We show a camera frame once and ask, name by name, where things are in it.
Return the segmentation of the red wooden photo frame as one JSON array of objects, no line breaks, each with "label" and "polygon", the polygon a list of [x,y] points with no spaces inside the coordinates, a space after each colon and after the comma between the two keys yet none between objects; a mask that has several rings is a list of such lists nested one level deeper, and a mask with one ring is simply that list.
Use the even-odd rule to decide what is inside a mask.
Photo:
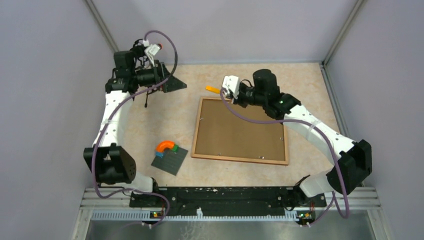
[{"label": "red wooden photo frame", "polygon": [[289,165],[287,128],[245,121],[218,97],[201,97],[191,157],[277,166]]}]

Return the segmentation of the green lego brick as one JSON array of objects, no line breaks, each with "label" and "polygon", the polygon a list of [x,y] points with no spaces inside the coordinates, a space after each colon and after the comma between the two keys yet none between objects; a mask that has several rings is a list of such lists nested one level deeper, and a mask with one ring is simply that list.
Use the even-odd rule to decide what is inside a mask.
[{"label": "green lego brick", "polygon": [[172,150],[173,152],[177,152],[177,151],[178,151],[178,149],[179,149],[179,146],[178,146],[177,144],[174,144],[171,150]]}]

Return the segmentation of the aluminium front rail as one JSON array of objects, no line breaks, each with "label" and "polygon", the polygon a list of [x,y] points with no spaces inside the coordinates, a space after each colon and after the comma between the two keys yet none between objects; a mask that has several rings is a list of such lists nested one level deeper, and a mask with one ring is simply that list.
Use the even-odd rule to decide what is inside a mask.
[{"label": "aluminium front rail", "polygon": [[80,210],[93,220],[137,221],[288,221],[308,224],[324,210],[374,211],[382,208],[372,187],[360,187],[344,201],[324,193],[303,203],[290,202],[289,187],[165,187],[162,197],[118,193],[101,199],[86,189]]}]

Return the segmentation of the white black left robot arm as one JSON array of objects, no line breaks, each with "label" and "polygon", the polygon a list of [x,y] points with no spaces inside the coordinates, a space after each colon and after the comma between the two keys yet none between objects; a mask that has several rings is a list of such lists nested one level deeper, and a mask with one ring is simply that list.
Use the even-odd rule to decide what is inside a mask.
[{"label": "white black left robot arm", "polygon": [[121,184],[126,191],[142,192],[141,200],[154,207],[161,198],[154,189],[155,180],[137,172],[134,158],[123,147],[128,114],[140,87],[150,95],[182,90],[187,84],[158,60],[151,60],[149,67],[138,66],[137,61],[147,56],[136,47],[114,53],[115,67],[105,84],[105,108],[99,132],[92,146],[84,149],[83,158],[96,188],[101,184]]}]

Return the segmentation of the orange curved lego piece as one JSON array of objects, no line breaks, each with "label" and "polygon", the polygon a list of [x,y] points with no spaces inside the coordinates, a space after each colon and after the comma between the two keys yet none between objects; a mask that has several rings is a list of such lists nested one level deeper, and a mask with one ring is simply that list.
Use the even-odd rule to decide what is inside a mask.
[{"label": "orange curved lego piece", "polygon": [[155,151],[157,153],[164,153],[166,149],[173,150],[175,148],[176,144],[173,141],[165,140],[160,142],[156,148]]}]

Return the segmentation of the black microphone tripod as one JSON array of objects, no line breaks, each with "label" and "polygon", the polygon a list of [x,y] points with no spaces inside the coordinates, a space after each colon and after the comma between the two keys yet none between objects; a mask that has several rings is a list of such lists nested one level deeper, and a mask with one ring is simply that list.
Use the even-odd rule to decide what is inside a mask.
[{"label": "black microphone tripod", "polygon": [[150,91],[147,91],[147,92],[146,92],[145,103],[144,103],[144,107],[145,107],[145,108],[147,108],[147,107],[148,107],[148,99],[149,99],[149,96],[150,96],[150,95],[152,95],[152,94],[154,94],[154,93],[156,93],[156,92],[157,92],[157,90],[150,90]]}]

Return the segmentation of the grey lego baseplate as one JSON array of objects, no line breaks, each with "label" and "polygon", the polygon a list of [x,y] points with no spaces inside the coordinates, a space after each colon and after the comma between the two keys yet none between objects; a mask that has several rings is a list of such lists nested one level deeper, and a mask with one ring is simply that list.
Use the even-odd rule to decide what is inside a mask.
[{"label": "grey lego baseplate", "polygon": [[162,158],[155,155],[151,166],[176,176],[188,154],[188,150],[179,147],[177,152],[166,149]]}]

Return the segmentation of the yellow handled screwdriver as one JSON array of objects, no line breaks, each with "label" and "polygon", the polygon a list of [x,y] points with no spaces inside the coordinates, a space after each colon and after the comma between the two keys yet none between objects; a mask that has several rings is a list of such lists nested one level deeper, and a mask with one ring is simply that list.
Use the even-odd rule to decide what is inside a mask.
[{"label": "yellow handled screwdriver", "polygon": [[213,87],[213,86],[206,86],[205,89],[211,93],[219,94],[221,92],[221,89]]}]

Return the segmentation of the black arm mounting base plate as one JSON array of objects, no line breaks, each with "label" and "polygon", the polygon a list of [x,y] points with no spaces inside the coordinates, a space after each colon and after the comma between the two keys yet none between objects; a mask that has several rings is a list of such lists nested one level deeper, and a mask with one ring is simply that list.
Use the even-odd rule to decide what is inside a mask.
[{"label": "black arm mounting base plate", "polygon": [[206,217],[266,217],[283,216],[297,207],[326,207],[324,194],[311,198],[299,189],[286,186],[252,187],[160,187],[155,191],[164,196],[132,193],[131,208],[158,208],[169,217],[193,216],[201,209]]}]

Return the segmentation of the blue lego brick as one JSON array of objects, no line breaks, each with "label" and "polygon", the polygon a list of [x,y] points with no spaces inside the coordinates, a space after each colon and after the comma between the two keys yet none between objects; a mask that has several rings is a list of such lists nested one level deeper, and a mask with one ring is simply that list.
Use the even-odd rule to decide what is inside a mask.
[{"label": "blue lego brick", "polygon": [[156,152],[155,155],[159,158],[162,158],[164,156],[163,152]]}]

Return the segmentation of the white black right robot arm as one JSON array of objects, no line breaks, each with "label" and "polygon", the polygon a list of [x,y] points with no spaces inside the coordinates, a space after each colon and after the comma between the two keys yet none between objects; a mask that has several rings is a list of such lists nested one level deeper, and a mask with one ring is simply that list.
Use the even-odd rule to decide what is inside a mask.
[{"label": "white black right robot arm", "polygon": [[355,141],[323,123],[300,100],[280,90],[271,70],[257,70],[252,77],[254,84],[234,75],[225,76],[222,82],[224,96],[243,108],[261,107],[272,119],[270,124],[281,123],[297,132],[334,165],[330,170],[300,180],[299,189],[293,192],[297,205],[307,206],[315,196],[327,192],[349,195],[372,173],[369,142]]}]

